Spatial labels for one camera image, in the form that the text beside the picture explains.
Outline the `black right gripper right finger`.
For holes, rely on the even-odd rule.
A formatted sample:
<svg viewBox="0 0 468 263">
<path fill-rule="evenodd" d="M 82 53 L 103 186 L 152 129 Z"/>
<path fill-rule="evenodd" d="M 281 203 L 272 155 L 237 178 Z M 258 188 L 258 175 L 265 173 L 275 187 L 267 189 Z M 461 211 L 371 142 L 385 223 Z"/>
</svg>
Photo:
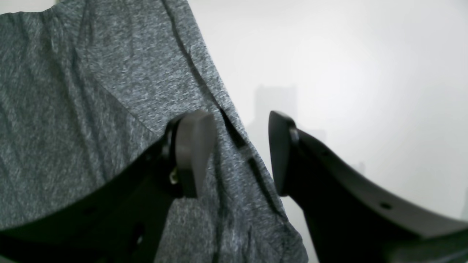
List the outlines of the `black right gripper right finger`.
<svg viewBox="0 0 468 263">
<path fill-rule="evenodd" d="M 467 262 L 466 222 L 376 185 L 282 112 L 268 134 L 276 191 L 302 209 L 319 262 Z"/>
</svg>

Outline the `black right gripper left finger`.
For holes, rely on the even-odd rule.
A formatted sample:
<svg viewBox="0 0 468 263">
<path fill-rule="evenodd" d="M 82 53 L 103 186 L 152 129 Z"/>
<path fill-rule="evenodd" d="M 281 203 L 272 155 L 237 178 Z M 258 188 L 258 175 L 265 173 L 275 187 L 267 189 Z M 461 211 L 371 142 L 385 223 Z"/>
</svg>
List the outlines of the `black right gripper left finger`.
<svg viewBox="0 0 468 263">
<path fill-rule="evenodd" d="M 173 201 L 202 195 L 216 137 L 211 113 L 177 116 L 109 183 L 47 217 L 1 231 L 1 262 L 152 263 Z"/>
</svg>

